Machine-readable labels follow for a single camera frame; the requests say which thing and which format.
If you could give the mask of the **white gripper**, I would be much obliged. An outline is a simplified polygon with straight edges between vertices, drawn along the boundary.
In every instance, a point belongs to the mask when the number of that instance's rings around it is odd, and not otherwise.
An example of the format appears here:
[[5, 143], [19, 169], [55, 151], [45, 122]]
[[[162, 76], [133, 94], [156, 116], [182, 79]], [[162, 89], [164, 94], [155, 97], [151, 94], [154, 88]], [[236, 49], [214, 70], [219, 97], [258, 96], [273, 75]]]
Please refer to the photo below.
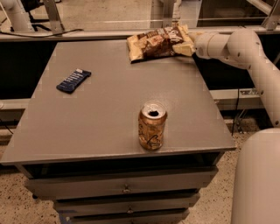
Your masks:
[[172, 46], [175, 53], [191, 57], [196, 50], [196, 55], [202, 59], [227, 60], [228, 51], [228, 34], [220, 34], [218, 32], [196, 31], [189, 32], [188, 36], [194, 41], [194, 47], [191, 43], [181, 43]]

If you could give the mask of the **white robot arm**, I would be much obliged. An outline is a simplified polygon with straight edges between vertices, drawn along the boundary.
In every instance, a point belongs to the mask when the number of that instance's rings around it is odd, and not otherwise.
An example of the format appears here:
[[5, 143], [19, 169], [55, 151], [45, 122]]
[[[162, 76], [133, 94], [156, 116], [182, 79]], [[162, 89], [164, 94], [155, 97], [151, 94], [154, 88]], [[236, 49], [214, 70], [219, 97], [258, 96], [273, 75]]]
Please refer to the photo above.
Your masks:
[[262, 129], [248, 138], [237, 158], [228, 224], [280, 224], [279, 69], [250, 29], [193, 33], [191, 39], [199, 58], [247, 70], [262, 104], [254, 116]]

